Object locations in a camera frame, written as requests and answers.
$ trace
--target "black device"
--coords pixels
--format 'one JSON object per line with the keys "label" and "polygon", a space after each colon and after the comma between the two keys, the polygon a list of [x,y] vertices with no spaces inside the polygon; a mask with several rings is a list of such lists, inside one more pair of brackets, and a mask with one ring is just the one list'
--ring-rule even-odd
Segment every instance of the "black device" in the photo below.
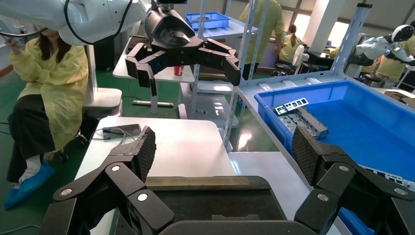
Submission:
{"label": "black device", "polygon": [[135,136],[140,134],[141,128],[139,124],[123,125],[123,126],[112,126],[102,128],[104,140],[120,138],[124,136],[124,132]]}
{"label": "black device", "polygon": [[144,23],[150,48],[138,43],[130,51],[125,58],[128,75],[138,79],[141,87],[150,88],[152,96],[157,95],[154,75],[174,66],[200,64],[218,69],[232,85],[239,86],[241,71],[235,49],[212,39],[204,42],[175,10],[159,7],[154,0],[151,3]]}
{"label": "black device", "polygon": [[[376,235],[415,235],[415,193],[360,167],[304,127],[294,132],[293,152],[315,189],[295,221],[276,219],[279,204],[259,177],[153,177],[146,185],[155,138],[144,127],[138,140],[115,147],[99,168],[57,190],[39,234],[87,235],[119,208],[138,235],[324,235],[347,208]],[[246,200],[254,205],[248,210]]]}

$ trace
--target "red can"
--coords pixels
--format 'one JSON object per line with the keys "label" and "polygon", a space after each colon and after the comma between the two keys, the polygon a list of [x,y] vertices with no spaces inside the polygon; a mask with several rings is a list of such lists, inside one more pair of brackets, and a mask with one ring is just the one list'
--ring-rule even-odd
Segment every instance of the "red can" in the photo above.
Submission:
{"label": "red can", "polygon": [[175,66],[174,67],[174,75],[175,76],[182,76],[184,71],[184,66]]}

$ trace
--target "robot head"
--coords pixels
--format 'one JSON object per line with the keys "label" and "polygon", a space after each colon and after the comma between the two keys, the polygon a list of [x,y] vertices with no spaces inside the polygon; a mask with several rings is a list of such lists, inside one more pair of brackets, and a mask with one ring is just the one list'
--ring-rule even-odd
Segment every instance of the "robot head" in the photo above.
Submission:
{"label": "robot head", "polygon": [[408,24],[404,24],[395,29],[392,34],[393,42],[407,41],[414,34],[414,28]]}

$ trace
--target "white desk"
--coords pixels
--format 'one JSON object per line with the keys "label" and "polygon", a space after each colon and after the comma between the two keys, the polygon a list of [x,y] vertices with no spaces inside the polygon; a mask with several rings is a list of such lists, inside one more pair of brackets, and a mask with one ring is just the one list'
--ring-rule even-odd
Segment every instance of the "white desk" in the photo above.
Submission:
{"label": "white desk", "polygon": [[[156,133],[157,150],[148,176],[235,175],[218,128],[211,121],[107,117],[99,122],[97,129],[135,123],[140,124],[141,127],[150,126]],[[95,138],[100,138],[101,134],[102,132],[97,132]],[[99,167],[120,140],[93,140],[75,179]],[[114,211],[105,214],[98,226],[91,230],[91,234],[107,235],[113,215]]]}
{"label": "white desk", "polygon": [[372,88],[382,94],[384,94],[385,92],[399,92],[401,94],[406,95],[409,98],[415,98],[415,94],[412,94],[412,93],[409,93],[407,91],[400,90],[400,89],[384,89],[384,88],[375,88],[375,87],[372,87]]}
{"label": "white desk", "polygon": [[[113,71],[114,77],[120,77],[120,78],[129,78],[134,79],[133,77],[130,77],[127,72],[127,65],[125,63],[125,57],[127,57],[126,49],[128,46],[128,43],[130,40],[128,40],[127,45],[125,46],[124,50],[122,51],[121,57],[117,62],[117,65]],[[193,83],[195,81],[192,70],[190,69],[190,66],[185,66],[183,75],[182,76],[175,76],[174,75],[174,68],[168,67],[165,70],[157,73],[154,75],[154,79],[156,80],[156,88],[159,89],[159,82],[178,82],[178,83]],[[158,103],[158,96],[152,96],[151,102],[149,101],[134,101],[133,104],[140,104],[140,105],[151,105],[150,113],[155,115],[157,114],[157,106],[172,106],[172,103]]]}
{"label": "white desk", "polygon": [[[287,219],[294,220],[296,211],[310,194],[310,190],[281,152],[229,153],[229,159],[237,175],[254,175],[266,179]],[[337,218],[336,224],[339,223],[341,220]],[[340,233],[334,225],[327,234],[347,233]]]}

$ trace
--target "blue plastic bin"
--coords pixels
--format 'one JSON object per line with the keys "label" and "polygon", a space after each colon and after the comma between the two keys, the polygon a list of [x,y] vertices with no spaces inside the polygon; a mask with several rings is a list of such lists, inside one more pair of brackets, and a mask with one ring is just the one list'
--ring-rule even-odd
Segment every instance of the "blue plastic bin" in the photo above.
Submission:
{"label": "blue plastic bin", "polygon": [[[258,113],[291,154],[293,135],[272,108],[300,98],[329,129],[319,141],[340,146],[358,164],[415,181],[415,114],[409,106],[350,81],[256,93]],[[352,212],[342,209],[339,217],[354,235],[373,234]]]}
{"label": "blue plastic bin", "polygon": [[[220,14],[219,12],[207,12],[205,17],[209,18],[209,20],[205,20],[205,28],[207,29],[229,26],[230,18]],[[193,30],[199,30],[200,13],[185,14],[185,18],[186,22],[193,28]]]}

